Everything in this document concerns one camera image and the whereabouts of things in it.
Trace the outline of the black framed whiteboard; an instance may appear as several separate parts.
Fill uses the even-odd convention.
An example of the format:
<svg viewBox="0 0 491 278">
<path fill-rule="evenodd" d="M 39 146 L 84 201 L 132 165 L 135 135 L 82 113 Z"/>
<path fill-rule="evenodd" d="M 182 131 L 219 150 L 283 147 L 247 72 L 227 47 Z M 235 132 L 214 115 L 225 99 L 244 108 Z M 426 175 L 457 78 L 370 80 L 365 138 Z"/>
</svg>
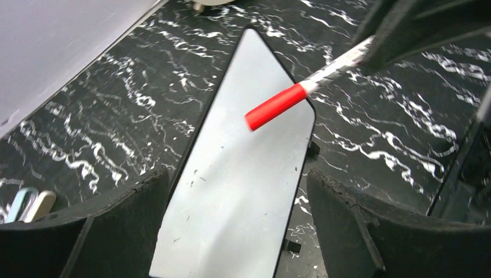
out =
<svg viewBox="0 0 491 278">
<path fill-rule="evenodd" d="M 179 174 L 151 277 L 273 277 L 315 122 L 307 100 L 251 131 L 245 114 L 293 84 L 245 28 Z"/>
</svg>

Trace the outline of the red capped whiteboard marker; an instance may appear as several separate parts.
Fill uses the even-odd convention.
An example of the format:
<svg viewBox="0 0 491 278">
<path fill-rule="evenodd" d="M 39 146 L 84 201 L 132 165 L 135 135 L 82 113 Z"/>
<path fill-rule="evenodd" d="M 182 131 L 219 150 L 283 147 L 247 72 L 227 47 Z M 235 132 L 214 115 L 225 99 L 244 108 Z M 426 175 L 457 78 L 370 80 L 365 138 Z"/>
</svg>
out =
<svg viewBox="0 0 491 278">
<path fill-rule="evenodd" d="M 312 73 L 306 79 L 282 90 L 245 115 L 250 130 L 255 131 L 297 103 L 308 98 L 319 88 L 326 86 L 347 71 L 352 70 L 363 60 L 374 36 L 369 36 L 356 44 L 331 63 Z"/>
</svg>

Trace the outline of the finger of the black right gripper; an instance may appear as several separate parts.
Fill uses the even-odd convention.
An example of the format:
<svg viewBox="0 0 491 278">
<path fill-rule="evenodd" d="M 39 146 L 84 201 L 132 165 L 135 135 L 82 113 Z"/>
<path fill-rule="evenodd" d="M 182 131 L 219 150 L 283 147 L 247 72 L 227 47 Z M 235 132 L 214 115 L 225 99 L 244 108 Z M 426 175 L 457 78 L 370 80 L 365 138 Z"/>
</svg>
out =
<svg viewBox="0 0 491 278">
<path fill-rule="evenodd" d="M 373 37 L 360 70 L 372 74 L 447 43 L 490 31 L 490 0 L 375 1 L 352 39 Z"/>
</svg>

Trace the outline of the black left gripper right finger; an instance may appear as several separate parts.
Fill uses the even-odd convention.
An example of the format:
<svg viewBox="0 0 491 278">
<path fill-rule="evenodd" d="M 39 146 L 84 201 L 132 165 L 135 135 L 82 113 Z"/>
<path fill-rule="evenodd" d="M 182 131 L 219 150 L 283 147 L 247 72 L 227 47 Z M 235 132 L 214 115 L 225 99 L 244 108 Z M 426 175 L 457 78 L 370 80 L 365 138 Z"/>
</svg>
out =
<svg viewBox="0 0 491 278">
<path fill-rule="evenodd" d="M 318 169 L 307 194 L 329 277 L 489 277 L 490 227 L 413 213 Z"/>
</svg>

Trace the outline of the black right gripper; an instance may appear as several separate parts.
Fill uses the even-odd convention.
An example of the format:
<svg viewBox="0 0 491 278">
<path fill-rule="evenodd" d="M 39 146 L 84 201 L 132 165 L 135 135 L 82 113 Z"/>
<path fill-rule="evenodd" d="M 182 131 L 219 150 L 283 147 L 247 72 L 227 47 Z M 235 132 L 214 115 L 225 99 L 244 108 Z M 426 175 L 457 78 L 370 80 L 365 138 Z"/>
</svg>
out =
<svg viewBox="0 0 491 278">
<path fill-rule="evenodd" d="M 490 86 L 459 143 L 428 215 L 490 225 Z"/>
</svg>

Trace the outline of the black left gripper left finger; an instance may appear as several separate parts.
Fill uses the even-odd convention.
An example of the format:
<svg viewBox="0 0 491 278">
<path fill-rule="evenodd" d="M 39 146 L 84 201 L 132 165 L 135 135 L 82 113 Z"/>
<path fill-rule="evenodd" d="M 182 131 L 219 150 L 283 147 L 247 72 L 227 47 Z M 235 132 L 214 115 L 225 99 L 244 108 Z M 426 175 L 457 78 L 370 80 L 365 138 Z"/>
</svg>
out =
<svg viewBox="0 0 491 278">
<path fill-rule="evenodd" d="M 168 170 L 30 223 L 1 225 L 2 277 L 148 277 Z"/>
</svg>

